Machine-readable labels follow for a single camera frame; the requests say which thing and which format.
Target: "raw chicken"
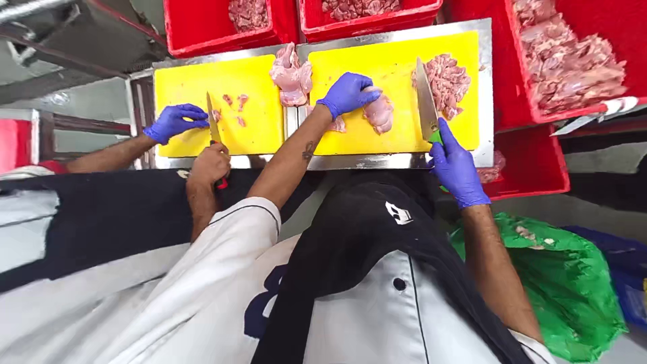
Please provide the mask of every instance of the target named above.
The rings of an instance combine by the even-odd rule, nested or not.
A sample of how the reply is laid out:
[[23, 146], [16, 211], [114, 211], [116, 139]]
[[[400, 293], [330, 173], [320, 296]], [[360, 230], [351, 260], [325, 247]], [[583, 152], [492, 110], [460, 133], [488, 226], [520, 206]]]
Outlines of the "raw chicken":
[[214, 116], [215, 122], [219, 122], [223, 118], [222, 110], [211, 110], [211, 114]]
[[494, 166], [492, 167], [482, 167], [477, 168], [476, 172], [479, 174], [481, 183], [490, 183], [494, 182], [499, 175], [501, 170], [505, 167], [505, 158], [501, 152], [498, 150], [494, 151]]
[[[310, 113], [313, 112], [313, 109], [314, 109], [314, 106], [306, 105], [305, 106], [305, 116], [310, 115]], [[334, 118], [333, 122], [330, 123], [330, 125], [328, 126], [328, 130], [330, 130], [330, 131], [339, 131], [340, 133], [345, 133], [346, 132], [346, 123], [344, 123], [344, 120], [342, 119], [341, 115]]]
[[[458, 61], [449, 54], [440, 54], [423, 65], [432, 87], [433, 103], [447, 120], [452, 120], [463, 112], [463, 108], [456, 104], [462, 101], [472, 83], [465, 67], [459, 67], [457, 64]], [[411, 80], [415, 87], [415, 70]]]
[[245, 102], [249, 100], [249, 96], [243, 93], [240, 96], [238, 96], [237, 99], [238, 99], [238, 112], [240, 113], [243, 111], [243, 105], [245, 105]]
[[224, 100], [227, 104], [229, 104], [229, 106], [231, 106], [231, 105], [234, 103], [234, 101], [232, 100], [232, 97], [231, 97], [231, 96], [229, 96], [229, 95], [227, 95], [227, 94], [224, 94], [224, 95], [223, 95], [223, 100]]
[[265, 0], [230, 0], [229, 20], [238, 33], [267, 27]]
[[515, 0], [532, 97], [544, 114], [581, 108], [626, 92], [623, 62], [608, 40], [578, 40], [552, 0]]
[[323, 0], [323, 12], [337, 20], [350, 20], [400, 10], [400, 0]]
[[368, 119], [376, 133], [386, 133], [393, 126], [393, 105], [379, 87], [369, 86], [362, 90], [362, 92], [371, 91], [380, 91], [380, 97], [364, 105], [364, 117]]
[[279, 49], [270, 70], [270, 77], [281, 89], [279, 95], [281, 105], [305, 105], [308, 102], [308, 93], [313, 88], [312, 75], [313, 65], [310, 62], [299, 64], [294, 43]]

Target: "black apron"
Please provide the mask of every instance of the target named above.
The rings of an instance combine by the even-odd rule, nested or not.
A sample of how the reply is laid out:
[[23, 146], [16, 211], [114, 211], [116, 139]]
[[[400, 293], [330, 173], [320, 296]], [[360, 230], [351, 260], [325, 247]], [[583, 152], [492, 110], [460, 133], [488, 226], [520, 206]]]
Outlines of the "black apron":
[[[387, 203], [409, 216], [392, 216]], [[389, 175], [358, 176], [334, 188], [290, 256], [252, 364], [303, 363], [314, 300], [355, 287], [394, 250], [434, 272], [452, 306], [502, 363], [532, 364], [487, 308], [463, 261], [436, 230], [432, 212], [426, 200]]]
[[[241, 201], [261, 170], [232, 170], [217, 190], [222, 209]], [[45, 257], [0, 273], [0, 293], [38, 279], [71, 273], [191, 240], [187, 170], [121, 170], [0, 181], [0, 193], [53, 190], [60, 204], [45, 235]], [[286, 221], [316, 189], [323, 173], [309, 172], [281, 209]]]

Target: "blue nitrile glove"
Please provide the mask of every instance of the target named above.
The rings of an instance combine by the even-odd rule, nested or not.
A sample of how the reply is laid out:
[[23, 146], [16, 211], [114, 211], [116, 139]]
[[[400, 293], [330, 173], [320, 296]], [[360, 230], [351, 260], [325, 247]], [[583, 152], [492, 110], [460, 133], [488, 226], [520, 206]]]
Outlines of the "blue nitrile glove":
[[206, 120], [208, 117], [209, 115], [196, 105], [166, 106], [157, 121], [144, 129], [144, 134], [166, 145], [171, 137], [189, 129], [209, 127], [209, 122]]
[[458, 144], [447, 126], [447, 121], [439, 117], [438, 123], [444, 147], [441, 143], [434, 142], [429, 152], [433, 157], [429, 162], [429, 166], [433, 166], [431, 172], [438, 177], [442, 186], [454, 195], [460, 209], [491, 203], [490, 198], [483, 192], [472, 154]]
[[317, 104], [325, 105], [333, 114], [334, 120], [343, 113], [349, 113], [377, 100], [380, 97], [380, 91], [362, 92], [365, 87], [372, 85], [372, 79], [361, 74], [346, 72], [333, 84], [326, 96], [317, 101]]

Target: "knife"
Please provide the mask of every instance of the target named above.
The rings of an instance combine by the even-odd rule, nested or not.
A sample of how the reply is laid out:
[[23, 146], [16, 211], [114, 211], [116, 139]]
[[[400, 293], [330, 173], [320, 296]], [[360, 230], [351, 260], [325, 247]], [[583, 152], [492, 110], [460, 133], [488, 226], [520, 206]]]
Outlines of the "knife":
[[432, 88], [429, 85], [427, 72], [424, 71], [422, 60], [417, 58], [415, 68], [415, 85], [418, 93], [418, 113], [422, 138], [430, 143], [443, 142], [438, 126], [438, 111], [433, 102]]
[[[206, 108], [207, 114], [209, 114], [209, 132], [211, 132], [210, 145], [214, 145], [218, 142], [222, 143], [222, 139], [220, 139], [220, 131], [218, 131], [218, 122], [214, 117], [214, 107], [211, 104], [211, 96], [209, 95], [209, 91], [206, 92]], [[228, 183], [224, 177], [215, 182], [215, 187], [219, 190], [227, 188], [227, 186]]]

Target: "red tray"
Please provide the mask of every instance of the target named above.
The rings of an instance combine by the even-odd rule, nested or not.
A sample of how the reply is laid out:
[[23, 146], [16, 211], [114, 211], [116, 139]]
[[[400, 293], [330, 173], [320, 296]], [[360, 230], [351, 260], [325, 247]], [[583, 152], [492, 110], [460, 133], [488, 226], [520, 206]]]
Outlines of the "red tray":
[[[495, 131], [606, 111], [606, 106], [596, 104], [541, 114], [530, 97], [529, 74], [521, 54], [519, 23], [511, 0], [452, 0], [447, 7], [452, 21], [492, 18]], [[647, 34], [647, 2], [556, 0], [556, 7], [580, 39], [598, 33], [611, 42], [618, 61], [627, 61], [626, 96], [647, 97], [647, 47], [642, 46]]]
[[31, 164], [32, 123], [0, 119], [0, 173]]
[[400, 0], [402, 10], [336, 21], [322, 10], [322, 0], [299, 0], [301, 31], [309, 42], [392, 32], [432, 25], [443, 0]]
[[269, 25], [242, 33], [234, 30], [228, 8], [229, 0], [164, 0], [169, 52], [178, 58], [190, 58], [291, 41], [298, 43], [293, 1], [267, 0]]
[[494, 136], [503, 153], [501, 178], [483, 185], [492, 201], [512, 197], [559, 194], [571, 189], [564, 154], [552, 124], [506, 131]]

